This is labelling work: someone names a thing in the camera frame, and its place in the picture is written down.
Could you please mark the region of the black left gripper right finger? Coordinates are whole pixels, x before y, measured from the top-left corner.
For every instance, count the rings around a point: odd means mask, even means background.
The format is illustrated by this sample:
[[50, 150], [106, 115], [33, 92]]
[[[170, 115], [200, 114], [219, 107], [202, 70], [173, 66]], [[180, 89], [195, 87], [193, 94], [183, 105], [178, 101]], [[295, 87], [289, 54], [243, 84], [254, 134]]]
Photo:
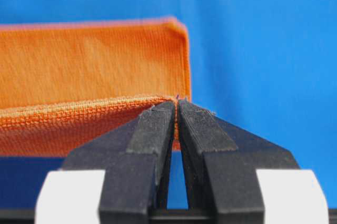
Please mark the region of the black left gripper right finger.
[[314, 172], [292, 153], [186, 100], [178, 103], [179, 139], [190, 207], [216, 223], [328, 223]]

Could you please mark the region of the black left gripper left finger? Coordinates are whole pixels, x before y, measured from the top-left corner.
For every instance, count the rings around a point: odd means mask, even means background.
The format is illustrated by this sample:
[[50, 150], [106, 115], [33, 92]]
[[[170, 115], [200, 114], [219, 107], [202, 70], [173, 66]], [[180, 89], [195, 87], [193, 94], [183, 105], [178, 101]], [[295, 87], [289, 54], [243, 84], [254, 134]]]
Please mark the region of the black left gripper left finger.
[[47, 174], [36, 223], [147, 223], [167, 199], [175, 106], [167, 101], [73, 149]]

